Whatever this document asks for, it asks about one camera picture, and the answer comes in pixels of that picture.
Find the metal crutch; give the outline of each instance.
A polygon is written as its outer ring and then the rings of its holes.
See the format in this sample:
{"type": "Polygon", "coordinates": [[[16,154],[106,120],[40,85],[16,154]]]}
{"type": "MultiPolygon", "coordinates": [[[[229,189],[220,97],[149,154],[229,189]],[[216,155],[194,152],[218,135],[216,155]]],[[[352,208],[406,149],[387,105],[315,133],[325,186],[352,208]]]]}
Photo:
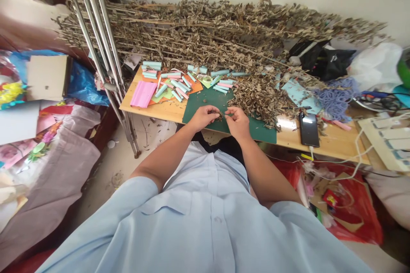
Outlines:
{"type": "MultiPolygon", "coordinates": [[[[98,59],[98,57],[95,53],[94,46],[92,44],[92,41],[91,41],[91,38],[90,38],[90,35],[89,35],[89,32],[88,32],[87,26],[86,26],[85,21],[84,21],[84,18],[81,14],[81,10],[79,8],[78,2],[77,2],[77,0],[71,0],[71,1],[73,3],[74,9],[76,11],[76,15],[77,15],[77,18],[79,20],[81,30],[84,34],[85,40],[86,40],[87,45],[90,49],[91,56],[92,56],[92,58],[95,62],[98,74],[99,74],[101,80],[104,80],[104,74],[102,72],[99,59],[98,59]]],[[[85,5],[86,5],[87,13],[88,13],[89,18],[90,18],[90,23],[91,23],[92,30],[93,30],[93,32],[95,34],[95,37],[96,37],[96,40],[97,40],[97,45],[98,45],[98,48],[100,50],[102,60],[104,62],[104,66],[106,67],[107,72],[110,72],[110,71],[112,72],[112,73],[108,73],[108,75],[113,77],[113,79],[110,77],[110,81],[111,81],[111,83],[113,83],[112,85],[114,85],[114,95],[115,95],[116,101],[119,105],[122,102],[122,99],[125,95],[126,89],[125,89],[124,82],[123,82],[123,79],[122,79],[120,61],[119,61],[119,58],[118,58],[117,49],[115,48],[115,43],[114,43],[114,39],[113,39],[113,36],[112,36],[111,27],[110,27],[110,24],[109,24],[108,14],[107,14],[106,9],[105,9],[104,0],[99,0],[99,2],[100,2],[100,7],[101,7],[101,10],[102,10],[103,17],[104,17],[105,28],[107,30],[107,35],[108,35],[108,38],[109,38],[109,41],[110,41],[110,45],[108,44],[107,36],[106,36],[105,30],[104,30],[104,27],[103,27],[103,23],[102,23],[102,20],[101,20],[101,15],[100,15],[100,12],[98,10],[96,0],[84,0],[84,2],[85,2],[85,5]]],[[[107,92],[108,99],[109,99],[109,101],[110,101],[110,103],[111,103],[111,105],[114,109],[114,112],[117,115],[121,125],[124,128],[124,131],[125,131],[126,136],[127,136],[127,140],[131,143],[131,147],[132,147],[133,152],[134,152],[134,157],[138,158],[138,156],[140,154],[140,151],[139,151],[139,148],[138,148],[138,144],[136,142],[136,133],[135,133],[135,130],[134,130],[134,127],[133,127],[133,124],[132,124],[132,119],[130,117],[130,114],[127,113],[127,112],[120,111],[117,104],[116,104],[116,102],[114,101],[114,99],[111,95],[111,92],[107,89],[106,89],[106,92],[107,92]]]]}

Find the crutch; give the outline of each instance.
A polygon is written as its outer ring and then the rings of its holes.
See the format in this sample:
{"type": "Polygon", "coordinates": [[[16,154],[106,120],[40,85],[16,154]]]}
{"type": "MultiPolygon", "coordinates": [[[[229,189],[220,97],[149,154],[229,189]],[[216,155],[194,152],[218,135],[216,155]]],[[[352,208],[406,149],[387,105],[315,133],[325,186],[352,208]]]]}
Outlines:
{"type": "MultiPolygon", "coordinates": [[[[78,2],[77,0],[71,0],[71,2],[74,6],[74,10],[79,20],[79,24],[87,42],[87,46],[90,50],[92,59],[96,65],[98,75],[101,80],[105,80],[101,69],[100,60],[95,52],[78,2]]],[[[107,92],[108,99],[118,117],[118,120],[124,128],[127,140],[130,142],[131,148],[134,152],[134,157],[138,158],[140,155],[140,150],[138,148],[137,136],[132,118],[128,112],[119,110],[119,105],[126,94],[126,89],[123,81],[120,59],[118,58],[117,48],[112,35],[111,25],[104,0],[84,0],[84,4],[90,19],[91,28],[97,41],[98,49],[100,50],[102,62],[104,63],[104,67],[107,70],[107,75],[110,80],[109,84],[104,84],[105,91],[107,92]]]]}

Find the dried branch bundle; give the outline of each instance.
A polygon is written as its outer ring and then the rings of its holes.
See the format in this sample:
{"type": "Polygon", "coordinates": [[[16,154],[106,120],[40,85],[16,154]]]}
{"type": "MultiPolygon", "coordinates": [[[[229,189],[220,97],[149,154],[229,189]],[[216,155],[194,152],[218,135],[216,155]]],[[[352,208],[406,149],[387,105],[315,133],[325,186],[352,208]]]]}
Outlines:
{"type": "MultiPolygon", "coordinates": [[[[84,4],[81,0],[79,3],[91,29],[84,4]]],[[[321,83],[281,63],[287,55],[283,50],[285,40],[341,38],[362,43],[386,38],[379,33],[385,23],[344,19],[298,4],[273,5],[270,0],[260,0],[257,5],[232,4],[228,0],[217,3],[182,0],[176,5],[107,2],[106,6],[122,58],[133,51],[142,54],[144,60],[162,61],[170,68],[194,64],[205,65],[210,70],[229,68],[252,73],[234,91],[231,104],[248,113],[255,112],[272,127],[276,116],[284,113],[282,107],[294,106],[284,91],[273,88],[272,76],[281,72],[283,77],[292,71],[304,75],[309,84],[321,83]],[[274,69],[263,77],[265,66],[274,69]]],[[[60,37],[67,44],[87,48],[74,12],[66,18],[57,18],[56,22],[61,28],[60,37]]],[[[92,31],[90,36],[97,48],[92,31]]],[[[297,112],[290,110],[287,114],[294,116],[297,112]]]]}

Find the hand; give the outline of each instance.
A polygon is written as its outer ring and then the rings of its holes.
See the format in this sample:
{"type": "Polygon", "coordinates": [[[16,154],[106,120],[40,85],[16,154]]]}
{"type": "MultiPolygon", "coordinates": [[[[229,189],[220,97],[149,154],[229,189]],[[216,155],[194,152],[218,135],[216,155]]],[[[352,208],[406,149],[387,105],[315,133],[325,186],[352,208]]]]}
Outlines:
{"type": "Polygon", "coordinates": [[[203,128],[213,123],[218,117],[219,109],[217,107],[211,105],[203,106],[196,110],[189,123],[187,123],[187,126],[191,127],[195,133],[200,132],[203,128]]]}
{"type": "Polygon", "coordinates": [[[238,142],[252,140],[251,133],[249,132],[249,118],[242,109],[238,107],[228,107],[228,111],[226,111],[225,114],[229,131],[238,142]]]}

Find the light blue shirt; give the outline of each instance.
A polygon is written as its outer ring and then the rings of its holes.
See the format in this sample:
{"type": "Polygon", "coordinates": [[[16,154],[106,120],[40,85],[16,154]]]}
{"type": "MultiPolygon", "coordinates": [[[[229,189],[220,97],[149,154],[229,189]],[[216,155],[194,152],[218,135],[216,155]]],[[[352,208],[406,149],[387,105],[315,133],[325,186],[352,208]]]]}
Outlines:
{"type": "Polygon", "coordinates": [[[126,181],[37,272],[371,272],[308,209],[249,189],[236,159],[192,142],[162,193],[126,181]]]}

